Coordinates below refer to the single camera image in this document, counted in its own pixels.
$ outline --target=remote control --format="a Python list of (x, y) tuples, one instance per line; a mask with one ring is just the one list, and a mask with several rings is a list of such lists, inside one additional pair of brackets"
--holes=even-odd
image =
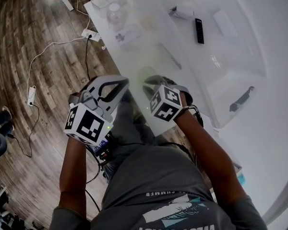
[(196, 33), (197, 33), (197, 42), (199, 44), (204, 44), (204, 33), (203, 33), (203, 24), (202, 20), (195, 19), (195, 25), (196, 25)]

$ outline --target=white box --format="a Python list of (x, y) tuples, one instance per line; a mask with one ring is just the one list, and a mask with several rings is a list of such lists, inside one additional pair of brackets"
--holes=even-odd
[(150, 101), (150, 111), (153, 116), (164, 121), (172, 121), (181, 111), (180, 91), (161, 85)]
[(113, 125), (94, 111), (79, 103), (70, 109), (64, 133), (92, 145), (99, 145)]

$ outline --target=gray t-shirt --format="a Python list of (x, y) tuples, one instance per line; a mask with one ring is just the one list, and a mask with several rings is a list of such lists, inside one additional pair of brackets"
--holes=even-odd
[[(51, 230), (84, 229), (79, 214), (57, 207)], [(216, 204), (185, 153), (175, 148), (143, 147), (119, 167), (103, 198), (93, 230), (266, 230), (249, 197), (226, 209)]]

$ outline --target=white cable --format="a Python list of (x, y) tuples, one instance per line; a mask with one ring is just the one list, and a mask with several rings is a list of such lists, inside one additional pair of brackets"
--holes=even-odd
[(30, 73), (31, 73), (31, 67), (32, 67), (33, 61), (34, 61), (37, 57), (41, 56), (41, 55), (45, 52), (45, 50), (46, 50), (47, 48), (49, 48), (51, 45), (53, 45), (53, 44), (67, 44), (67, 43), (71, 43), (71, 42), (73, 42), (73, 41), (76, 41), (76, 40), (79, 40), (79, 39), (84, 39), (84, 38), (85, 38), (85, 37), (80, 37), (80, 38), (76, 38), (76, 39), (74, 39), (74, 40), (71, 40), (71, 41), (69, 41), (69, 42), (62, 42), (62, 43), (52, 42), (51, 44), (49, 44), (49, 45), (43, 50), (42, 53), (40, 53), (39, 55), (37, 55), (37, 56), (35, 56), (35, 57), (33, 58), (33, 60), (32, 60), (31, 63), (30, 63), (29, 76), (28, 76), (28, 81), (27, 81), (27, 97), (28, 97), (28, 98), (29, 98), (29, 80), (30, 80)]
[(84, 14), (84, 15), (87, 15), (88, 16), (88, 24), (87, 24), (87, 26), (86, 26), (86, 28), (88, 28), (88, 25), (90, 24), (90, 22), (91, 22), (91, 17), (87, 14), (87, 13), (83, 13), (83, 12), (81, 12), (81, 11), (79, 11), (78, 10), (78, 5), (79, 5), (79, 0), (77, 0), (77, 11), (78, 12), (80, 12), (80, 13), (82, 13), (82, 14)]

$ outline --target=wooden floor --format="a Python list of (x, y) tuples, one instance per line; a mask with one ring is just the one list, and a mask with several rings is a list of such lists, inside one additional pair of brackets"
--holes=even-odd
[[(80, 0), (82, 11), (85, 2)], [(11, 109), (14, 135), (26, 153), (29, 153), (28, 135), (37, 119), (37, 110), (26, 104), (30, 61), (53, 41), (80, 37), (87, 22), (87, 16), (68, 11), (61, 0), (4, 0), (0, 4), (0, 109), (3, 105)], [(62, 130), (69, 110), (68, 96), (88, 82), (85, 46), (85, 39), (51, 46), (33, 63), (30, 86), (37, 88), (35, 104), (40, 110), (40, 120), (32, 135), (33, 157), (24, 156), (16, 140), (10, 139), (8, 151), (0, 157), (0, 179), (8, 187), (10, 211), (45, 228), (59, 202), (59, 176), (67, 143)], [(102, 41), (89, 42), (87, 62), (91, 78), (119, 73), (101, 46)], [(165, 136), (183, 143), (178, 134), (173, 129)], [(97, 165), (89, 155), (87, 172), (88, 179), (97, 172)], [(99, 205), (106, 186), (102, 176), (87, 186)], [(89, 219), (97, 214), (89, 197), (87, 213)]]

